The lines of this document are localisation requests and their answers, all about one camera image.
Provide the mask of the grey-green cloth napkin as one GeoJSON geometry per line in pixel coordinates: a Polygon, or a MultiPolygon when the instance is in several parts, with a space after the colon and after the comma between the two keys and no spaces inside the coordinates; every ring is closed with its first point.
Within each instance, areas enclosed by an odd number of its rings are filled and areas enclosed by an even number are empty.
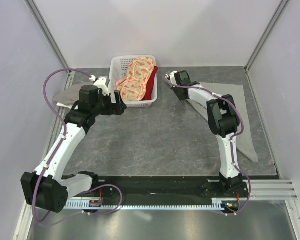
{"type": "Polygon", "coordinates": [[[220,143],[220,156],[224,158],[228,155],[227,159],[232,160],[232,153],[236,154],[240,151],[252,162],[258,162],[258,156],[253,145],[252,134],[250,129],[250,121],[246,107],[246,99],[244,88],[242,85],[233,84],[219,84],[219,83],[203,83],[202,85],[195,85],[188,89],[189,99],[187,100],[194,109],[205,119],[208,120],[207,102],[214,100],[215,96],[206,92],[209,90],[217,96],[230,94],[234,97],[234,105],[241,117],[242,123],[238,127],[238,131],[243,131],[238,137],[233,140],[223,138],[217,135],[217,140],[220,143]]]}

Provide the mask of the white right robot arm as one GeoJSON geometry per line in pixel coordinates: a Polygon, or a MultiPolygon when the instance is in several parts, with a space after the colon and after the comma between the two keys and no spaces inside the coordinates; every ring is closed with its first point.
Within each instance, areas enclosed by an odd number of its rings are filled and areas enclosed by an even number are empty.
{"type": "Polygon", "coordinates": [[[221,161],[220,180],[209,187],[225,197],[246,195],[247,185],[239,168],[236,148],[237,135],[243,133],[238,127],[244,125],[233,97],[219,95],[198,82],[192,82],[185,70],[173,71],[165,78],[179,100],[195,101],[207,110],[208,126],[216,136],[221,161]]]}

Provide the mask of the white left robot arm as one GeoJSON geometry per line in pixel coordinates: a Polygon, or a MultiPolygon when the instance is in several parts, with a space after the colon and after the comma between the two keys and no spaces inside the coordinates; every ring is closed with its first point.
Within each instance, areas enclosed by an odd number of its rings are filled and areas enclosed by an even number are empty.
{"type": "Polygon", "coordinates": [[[114,91],[115,102],[104,87],[85,85],[79,91],[79,99],[63,118],[63,130],[47,156],[33,172],[25,172],[21,186],[26,203],[54,213],[59,213],[69,199],[85,193],[89,197],[100,191],[99,177],[81,171],[63,178],[64,170],[77,148],[85,138],[98,116],[122,115],[127,109],[121,93],[114,91]]]}

